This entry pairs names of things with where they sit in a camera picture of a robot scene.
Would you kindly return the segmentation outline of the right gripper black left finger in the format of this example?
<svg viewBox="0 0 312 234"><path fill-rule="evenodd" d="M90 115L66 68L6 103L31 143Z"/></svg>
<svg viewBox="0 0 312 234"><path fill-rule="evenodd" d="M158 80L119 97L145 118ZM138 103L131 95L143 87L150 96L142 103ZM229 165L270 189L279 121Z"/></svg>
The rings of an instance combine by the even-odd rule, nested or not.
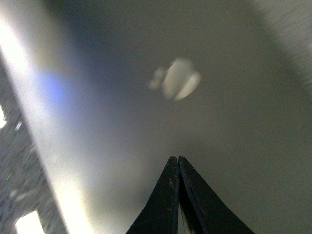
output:
<svg viewBox="0 0 312 234"><path fill-rule="evenodd" d="M179 172L177 158L170 157L128 234L178 233Z"/></svg>

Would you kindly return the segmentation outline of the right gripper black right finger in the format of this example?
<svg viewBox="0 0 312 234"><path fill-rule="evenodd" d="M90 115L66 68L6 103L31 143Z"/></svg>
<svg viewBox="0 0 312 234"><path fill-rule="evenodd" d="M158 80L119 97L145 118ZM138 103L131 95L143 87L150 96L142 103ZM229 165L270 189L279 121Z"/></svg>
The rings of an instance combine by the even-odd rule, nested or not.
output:
<svg viewBox="0 0 312 234"><path fill-rule="evenodd" d="M196 234L252 234L219 198L203 177L183 156L180 171L179 202L189 230Z"/></svg>

